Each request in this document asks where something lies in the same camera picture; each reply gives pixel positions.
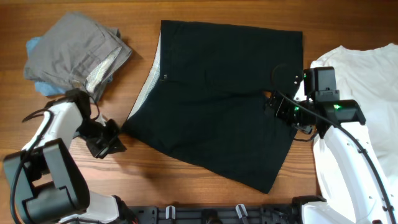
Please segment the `black shorts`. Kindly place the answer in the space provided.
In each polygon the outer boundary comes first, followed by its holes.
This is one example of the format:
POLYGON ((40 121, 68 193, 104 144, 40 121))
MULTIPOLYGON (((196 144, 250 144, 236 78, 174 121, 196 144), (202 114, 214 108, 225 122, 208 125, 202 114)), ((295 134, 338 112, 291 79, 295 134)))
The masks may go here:
POLYGON ((266 92, 293 95, 300 31, 162 21, 159 76, 123 131, 178 160, 268 193, 295 128, 266 92))

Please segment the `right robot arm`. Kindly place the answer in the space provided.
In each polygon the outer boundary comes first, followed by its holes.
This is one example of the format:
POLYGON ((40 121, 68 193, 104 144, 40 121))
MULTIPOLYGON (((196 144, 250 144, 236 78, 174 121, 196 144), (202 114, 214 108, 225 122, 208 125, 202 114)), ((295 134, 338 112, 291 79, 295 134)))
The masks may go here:
POLYGON ((391 192, 370 143, 366 119, 354 100, 341 100, 331 67, 309 68, 294 77, 305 99, 282 93, 276 84, 270 107, 293 127, 317 130, 318 143, 330 151, 328 163, 316 153, 322 197, 293 200, 299 223, 351 223, 338 211, 353 211, 355 223, 397 223, 397 199, 391 192))

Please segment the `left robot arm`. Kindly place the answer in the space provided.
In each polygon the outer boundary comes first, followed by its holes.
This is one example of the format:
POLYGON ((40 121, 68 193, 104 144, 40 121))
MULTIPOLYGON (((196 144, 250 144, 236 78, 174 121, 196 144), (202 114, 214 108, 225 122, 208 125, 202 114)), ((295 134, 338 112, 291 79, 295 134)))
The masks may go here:
POLYGON ((80 89, 69 90, 25 117, 43 120, 24 148, 3 160, 15 223, 138 223, 118 196, 89 190, 69 152, 74 138, 84 140, 96 159, 126 150, 114 120, 91 117, 90 100, 80 89))

